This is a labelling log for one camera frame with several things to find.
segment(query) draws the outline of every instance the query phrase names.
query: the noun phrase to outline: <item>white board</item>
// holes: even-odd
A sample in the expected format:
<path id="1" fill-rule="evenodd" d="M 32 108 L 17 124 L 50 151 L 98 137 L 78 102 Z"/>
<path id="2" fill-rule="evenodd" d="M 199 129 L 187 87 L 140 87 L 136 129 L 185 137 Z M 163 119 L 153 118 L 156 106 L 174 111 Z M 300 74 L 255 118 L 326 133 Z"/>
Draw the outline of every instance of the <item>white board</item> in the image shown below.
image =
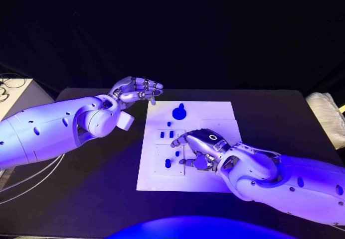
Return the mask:
<path id="1" fill-rule="evenodd" d="M 172 112 L 180 103 L 186 117 L 174 120 Z M 211 170 L 198 171 L 177 164 L 180 159 L 195 158 L 195 154 L 185 145 L 177 148 L 180 154 L 176 157 L 176 148 L 170 148 L 170 143 L 180 134 L 200 128 L 213 130 L 229 144 L 241 141 L 231 102 L 157 101 L 154 106 L 149 104 L 137 190 L 229 192 L 225 182 Z M 166 168 L 166 159 L 172 160 L 170 168 Z"/>

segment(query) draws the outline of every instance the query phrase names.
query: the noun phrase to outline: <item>white cable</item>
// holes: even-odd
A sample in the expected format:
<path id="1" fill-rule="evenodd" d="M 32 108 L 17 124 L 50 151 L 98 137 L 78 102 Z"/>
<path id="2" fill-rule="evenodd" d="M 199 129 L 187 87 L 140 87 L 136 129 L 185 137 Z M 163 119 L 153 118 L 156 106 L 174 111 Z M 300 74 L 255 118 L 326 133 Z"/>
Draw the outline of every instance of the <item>white cable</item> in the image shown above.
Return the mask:
<path id="1" fill-rule="evenodd" d="M 52 161 L 52 163 L 37 172 L 34 173 L 30 177 L 27 177 L 24 180 L 21 180 L 20 182 L 14 183 L 13 185 L 10 185 L 8 187 L 3 188 L 0 190 L 0 192 L 6 191 L 7 189 L 13 188 L 16 185 L 19 185 L 20 183 L 26 182 L 29 179 L 32 179 L 34 176 L 37 176 L 52 165 L 53 163 L 59 160 L 60 156 L 56 157 L 56 159 Z"/>
<path id="2" fill-rule="evenodd" d="M 62 154 L 60 159 L 59 159 L 59 162 L 56 163 L 56 165 L 55 165 L 52 171 L 50 171 L 49 174 L 45 176 L 45 178 L 36 183 L 36 185 L 34 185 L 33 187 L 30 187 L 23 193 L 20 193 L 19 195 L 16 195 L 13 198 L 10 198 L 8 200 L 0 202 L 0 205 L 1 205 L 3 203 L 7 203 L 8 201 L 11 201 L 13 199 L 16 199 L 17 197 L 20 197 L 23 194 L 26 194 L 26 193 L 45 181 L 45 179 L 49 177 L 49 175 L 50 175 L 52 172 L 55 171 L 56 167 L 59 166 L 59 163 L 60 163 L 60 161 L 62 161 L 63 156 L 65 156 L 65 154 Z"/>
<path id="3" fill-rule="evenodd" d="M 333 226 L 333 225 L 330 225 L 330 226 L 345 232 L 345 229 L 342 229 L 342 228 L 339 228 L 339 227 L 336 227 L 336 226 Z"/>

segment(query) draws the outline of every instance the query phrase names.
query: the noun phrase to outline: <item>black table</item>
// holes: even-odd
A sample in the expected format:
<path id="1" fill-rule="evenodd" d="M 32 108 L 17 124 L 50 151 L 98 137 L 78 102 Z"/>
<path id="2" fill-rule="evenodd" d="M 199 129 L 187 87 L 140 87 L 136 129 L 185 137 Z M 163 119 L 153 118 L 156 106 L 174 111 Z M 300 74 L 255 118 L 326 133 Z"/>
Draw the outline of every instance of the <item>black table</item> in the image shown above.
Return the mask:
<path id="1" fill-rule="evenodd" d="M 66 89 L 58 100 L 107 92 L 108 89 Z M 231 101 L 244 143 L 343 165 L 297 91 L 166 90 L 157 100 Z M 102 238 L 138 222 L 203 215 L 252 223 L 297 238 L 345 237 L 330 226 L 261 203 L 244 202 L 232 194 L 136 191 L 147 101 L 136 102 L 125 111 L 136 118 L 130 130 L 117 128 L 105 138 L 69 152 L 45 182 L 0 205 L 0 234 Z M 17 167 L 7 184 L 32 175 L 49 162 Z M 4 192 L 1 200 L 43 176 Z"/>

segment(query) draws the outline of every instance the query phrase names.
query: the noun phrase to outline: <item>robotic hand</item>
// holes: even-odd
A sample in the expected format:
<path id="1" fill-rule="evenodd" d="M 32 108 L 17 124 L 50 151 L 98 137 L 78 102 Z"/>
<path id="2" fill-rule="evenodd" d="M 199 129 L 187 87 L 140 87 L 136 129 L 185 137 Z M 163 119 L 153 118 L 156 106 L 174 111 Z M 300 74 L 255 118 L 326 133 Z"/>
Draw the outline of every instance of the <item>robotic hand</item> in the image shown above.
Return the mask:
<path id="1" fill-rule="evenodd" d="M 208 170 L 216 167 L 234 195 L 281 212 L 328 225 L 345 225 L 345 169 L 226 140 L 209 129 L 185 133 L 172 147 L 189 144 L 196 159 L 180 164 Z"/>
<path id="2" fill-rule="evenodd" d="M 86 141 L 128 130 L 134 118 L 121 111 L 137 100 L 150 100 L 163 85 L 125 77 L 107 95 L 55 102 L 20 111 L 0 122 L 0 170 L 69 152 Z"/>

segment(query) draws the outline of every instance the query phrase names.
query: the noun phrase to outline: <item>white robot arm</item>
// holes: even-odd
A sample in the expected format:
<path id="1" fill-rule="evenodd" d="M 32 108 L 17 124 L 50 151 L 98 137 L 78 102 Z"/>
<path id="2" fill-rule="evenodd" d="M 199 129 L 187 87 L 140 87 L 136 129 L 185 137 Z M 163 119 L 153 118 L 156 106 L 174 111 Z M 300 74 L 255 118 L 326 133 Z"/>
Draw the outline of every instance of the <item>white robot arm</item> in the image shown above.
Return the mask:
<path id="1" fill-rule="evenodd" d="M 180 144 L 189 144 L 196 159 L 179 163 L 198 170 L 216 167 L 215 174 L 239 199 L 313 222 L 345 225 L 345 168 L 242 143 L 231 146 L 209 129 L 185 133 L 172 147 Z"/>
<path id="2" fill-rule="evenodd" d="M 125 77 L 107 95 L 55 102 L 20 111 L 0 122 L 0 170 L 69 152 L 86 141 L 128 130 L 134 118 L 121 111 L 159 96 L 163 85 Z"/>

